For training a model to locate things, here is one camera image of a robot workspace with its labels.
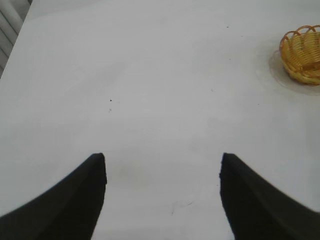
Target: woven basket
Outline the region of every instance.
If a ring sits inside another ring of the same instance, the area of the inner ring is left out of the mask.
[[[320,85],[320,25],[302,26],[287,32],[279,46],[289,75],[306,85]]]

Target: white surface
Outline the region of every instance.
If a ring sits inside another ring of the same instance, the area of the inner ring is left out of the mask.
[[[223,152],[320,210],[319,96],[281,86],[268,65],[319,8],[34,0],[0,80],[0,215],[95,152],[108,174],[95,240],[233,239]]]

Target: wicker basket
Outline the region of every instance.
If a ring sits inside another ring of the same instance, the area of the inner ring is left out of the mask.
[[[320,25],[302,26],[287,32],[279,46],[289,75],[307,85],[320,85]]]

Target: white table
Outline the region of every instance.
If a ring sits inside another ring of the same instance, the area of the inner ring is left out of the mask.
[[[319,8],[34,0],[0,80],[0,215],[96,152],[108,185],[94,240],[233,239],[223,152],[320,210],[320,96],[269,69],[284,33],[318,24]]]

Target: yellow basket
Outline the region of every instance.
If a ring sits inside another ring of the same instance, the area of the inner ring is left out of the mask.
[[[279,46],[289,75],[307,85],[320,85],[320,25],[302,26],[287,32]]]

